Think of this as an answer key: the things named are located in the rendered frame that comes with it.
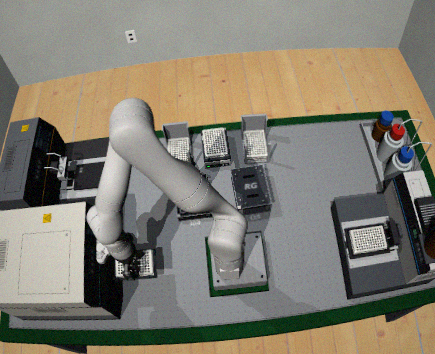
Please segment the black plate nest with label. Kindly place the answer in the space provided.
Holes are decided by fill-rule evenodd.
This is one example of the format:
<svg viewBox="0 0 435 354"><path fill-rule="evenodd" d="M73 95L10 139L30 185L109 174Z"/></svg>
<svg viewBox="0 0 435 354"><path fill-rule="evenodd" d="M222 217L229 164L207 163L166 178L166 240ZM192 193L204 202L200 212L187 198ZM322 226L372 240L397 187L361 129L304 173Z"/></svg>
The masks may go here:
<svg viewBox="0 0 435 354"><path fill-rule="evenodd" d="M210 212L188 213L188 212L182 211L177 206L176 206L176 208L177 208L177 218L178 218L178 221L212 217ZM198 216L198 215L200 215L200 216ZM190 217L190 216L192 216L192 217ZM182 218L182 217L185 217L185 218Z"/></svg>

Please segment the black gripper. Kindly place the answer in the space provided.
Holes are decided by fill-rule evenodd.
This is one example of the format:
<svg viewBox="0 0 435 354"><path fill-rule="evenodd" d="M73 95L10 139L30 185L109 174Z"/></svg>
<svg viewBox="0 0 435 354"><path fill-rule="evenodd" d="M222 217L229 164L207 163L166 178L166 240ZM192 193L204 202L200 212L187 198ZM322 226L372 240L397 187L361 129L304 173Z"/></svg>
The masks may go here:
<svg viewBox="0 0 435 354"><path fill-rule="evenodd" d="M130 237L130 239L133 241L134 240L134 238L133 238L133 236L128 232L128 233L126 233L129 237ZM134 245L134 243L133 243L133 245ZM125 279L127 280L127 281L130 281L130 280L135 280L135 278L137 277L137 274L135 273L135 271L134 271L134 269L135 269L135 265L134 265L134 257L135 257L135 254L136 254L136 247L135 247L135 245L134 245L134 250L133 250L133 253L131 254L131 256L130 257L128 257L127 259L124 259L124 260L118 260L118 259L115 259L116 261L118 261L118 262L120 262L120 263L122 263L123 264L123 266L125 267L125 271L122 271L122 275L125 277ZM129 263L128 263L129 262ZM132 266L130 266L132 264ZM123 268L124 268L123 267ZM132 270L132 272L131 271L129 271L129 270ZM135 275L136 274L136 275ZM135 276L135 277L134 277Z"/></svg>

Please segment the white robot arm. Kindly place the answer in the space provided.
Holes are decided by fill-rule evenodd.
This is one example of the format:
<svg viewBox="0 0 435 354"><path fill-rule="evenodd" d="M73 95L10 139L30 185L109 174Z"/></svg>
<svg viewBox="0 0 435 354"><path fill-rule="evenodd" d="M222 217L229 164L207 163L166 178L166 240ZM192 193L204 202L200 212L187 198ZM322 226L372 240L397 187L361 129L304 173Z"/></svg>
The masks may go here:
<svg viewBox="0 0 435 354"><path fill-rule="evenodd" d="M104 264L110 255L124 260L133 253L133 242L123 230L123 206L132 166L181 210L209 211L213 215L208 246L216 271L221 280L239 279L244 265L246 218L194 165L167 151L156 135L150 106L138 98L120 101L110 115L106 160L95 205L87 213L87 222L96 237L97 262Z"/></svg>

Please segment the blue bottle cap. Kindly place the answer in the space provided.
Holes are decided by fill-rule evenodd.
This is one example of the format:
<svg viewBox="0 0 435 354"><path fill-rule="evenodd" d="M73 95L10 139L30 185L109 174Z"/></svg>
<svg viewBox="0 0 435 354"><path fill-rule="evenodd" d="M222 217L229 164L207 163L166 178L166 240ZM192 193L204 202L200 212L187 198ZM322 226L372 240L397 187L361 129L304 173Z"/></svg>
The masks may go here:
<svg viewBox="0 0 435 354"><path fill-rule="evenodd" d="M380 121L384 125L390 125L394 119L393 114L390 111L383 111L380 116Z"/></svg>
<svg viewBox="0 0 435 354"><path fill-rule="evenodd" d="M410 162L411 159L412 159L413 156L414 156L414 152L413 152L412 149L410 149L409 152L407 153L408 149L409 149L408 146L404 146L404 147L402 147L402 149L401 149L401 151L400 151L400 153L399 153L399 158L400 158L403 162L406 162L406 163Z"/></svg>

